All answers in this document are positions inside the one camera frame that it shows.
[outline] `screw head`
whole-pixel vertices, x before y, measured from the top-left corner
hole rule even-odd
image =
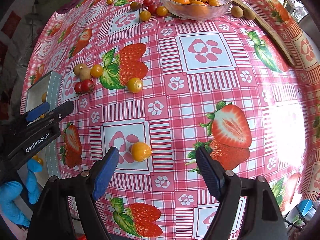
[[[50,182],[54,182],[54,181],[56,181],[57,180],[57,176],[51,176],[50,178],[49,178],[49,181]]]
[[[229,177],[232,177],[235,173],[234,173],[233,171],[227,170],[227,171],[226,171],[226,174],[227,174]]]
[[[265,179],[264,177],[262,177],[262,176],[258,176],[258,181],[260,181],[260,182],[265,182],[266,179]]]
[[[88,177],[89,174],[90,174],[89,171],[82,171],[82,172],[81,172],[81,176],[82,176],[82,177]]]

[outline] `bowl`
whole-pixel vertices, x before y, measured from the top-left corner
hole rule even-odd
[[[161,0],[172,14],[195,21],[206,21],[224,15],[230,8],[232,0],[218,0],[221,5],[180,4],[171,0]]]

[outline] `pink checkered tablecloth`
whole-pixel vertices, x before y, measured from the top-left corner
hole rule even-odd
[[[318,197],[319,140],[314,136],[318,128],[313,128],[319,116],[318,50],[274,0],[243,1],[282,37],[297,63],[294,69],[254,21],[234,18],[230,11],[206,22],[170,14],[141,22],[142,9],[131,11],[130,1],[108,6],[106,0],[87,0],[64,15],[54,13],[44,28],[28,66],[21,112],[32,81],[56,71],[62,75],[58,104],[71,100],[75,106],[60,123],[61,130],[73,123],[83,150],[82,163],[69,168],[60,162],[64,142],[57,139],[61,177],[90,169],[111,146],[119,149],[121,158],[108,190],[96,202],[109,232],[135,239],[202,239],[219,203],[197,173],[193,150],[200,145],[220,150],[223,166],[238,176],[263,175],[283,213],[301,198]],[[92,30],[90,42],[70,58],[85,29]],[[270,64],[258,57],[252,37],[268,48]],[[103,66],[103,54],[115,49],[116,55],[136,43],[146,45],[140,59],[148,67],[142,92],[109,90],[97,78],[93,94],[79,97],[74,92],[79,81],[73,74],[76,64]],[[217,111],[219,116],[228,113],[226,109],[244,114],[243,126],[251,131],[246,132],[246,143],[224,141],[211,123],[205,126],[210,113]],[[133,162],[129,150],[137,140],[152,148],[152,157],[141,163]],[[289,180],[295,180],[295,193],[288,200]],[[69,200],[76,216],[76,203]],[[245,202],[241,197],[230,238],[239,233]],[[146,222],[147,231],[136,220],[133,225],[123,222],[139,212],[137,203],[153,206],[148,206],[150,213],[161,213],[156,221]]]

